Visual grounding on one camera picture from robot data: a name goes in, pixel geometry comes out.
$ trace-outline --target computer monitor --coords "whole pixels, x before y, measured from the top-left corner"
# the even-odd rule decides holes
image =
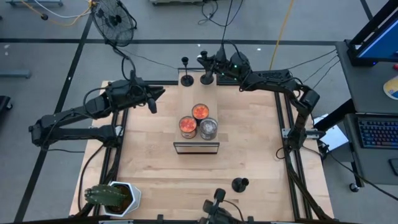
[[[346,40],[353,66],[398,62],[398,0],[390,0],[351,41]]]

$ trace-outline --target gray floor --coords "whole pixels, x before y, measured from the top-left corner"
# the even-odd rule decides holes
[[[64,1],[63,8],[52,8],[63,15],[79,14],[86,7],[84,1]],[[222,28],[207,23],[197,25],[202,19],[200,8],[192,5],[154,7],[147,0],[125,1],[127,8],[138,20],[135,39],[220,39]],[[376,13],[386,0],[367,0],[372,13]],[[229,1],[220,1],[220,10],[214,20],[224,21]],[[228,27],[227,39],[275,40],[279,34],[289,0],[246,0],[235,21]],[[26,8],[12,8],[0,4],[0,38],[58,38],[78,39],[86,24],[86,17],[73,27],[58,27],[41,20]],[[297,0],[286,25],[284,40],[343,40],[350,38],[367,23],[359,0]],[[89,39],[101,36],[92,26]],[[190,67],[199,67],[194,58],[201,50],[215,52],[218,45],[206,44],[139,44],[124,49],[173,67],[181,67],[180,58],[189,57]],[[240,51],[250,59],[253,69],[268,69],[273,45],[239,45]],[[36,162],[39,149],[30,143],[27,127],[44,114],[55,109],[66,74],[69,71],[77,44],[7,44],[0,46],[0,69],[30,69],[29,80],[0,79],[0,94],[9,95],[14,109],[7,114],[0,129],[0,223],[12,222]],[[324,54],[331,46],[281,45],[274,69],[293,66]],[[233,53],[228,46],[227,54]],[[176,69],[150,63],[132,56],[137,74],[146,80],[177,79]],[[332,55],[292,70],[306,79]],[[76,68],[75,77],[64,109],[80,106],[84,94],[103,80],[121,78],[121,58],[109,46],[86,44]],[[328,66],[310,79],[313,86],[326,72]],[[349,98],[341,67],[335,66],[317,86],[322,96],[314,115],[329,113]],[[91,121],[75,126],[87,127]],[[84,150],[84,141],[63,142],[54,147]],[[68,215],[78,172],[81,154],[49,153],[28,207],[25,220],[59,218]],[[397,204],[370,186],[353,194],[348,184],[353,176],[334,161],[324,163],[326,181],[336,218],[358,223],[396,223]],[[398,187],[381,186],[398,195]]]

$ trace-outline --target open can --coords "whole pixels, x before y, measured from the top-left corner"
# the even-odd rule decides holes
[[[192,116],[195,118],[197,125],[199,126],[203,119],[209,117],[209,107],[203,103],[198,103],[192,108]]]
[[[217,136],[218,123],[213,118],[206,118],[200,123],[200,136],[204,140],[212,140]]]
[[[182,137],[186,139],[194,138],[197,135],[197,122],[191,116],[181,118],[178,126],[180,127]]]

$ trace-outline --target monitor screen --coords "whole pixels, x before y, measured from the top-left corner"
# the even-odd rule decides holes
[[[376,31],[373,41],[360,50],[359,58],[398,62],[398,18],[386,25],[384,31]]]

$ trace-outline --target orange food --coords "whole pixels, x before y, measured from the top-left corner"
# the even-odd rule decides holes
[[[209,108],[206,105],[199,104],[193,107],[192,113],[196,119],[205,119],[209,116]]]
[[[192,117],[186,116],[180,120],[180,130],[190,133],[197,128],[197,122]]]

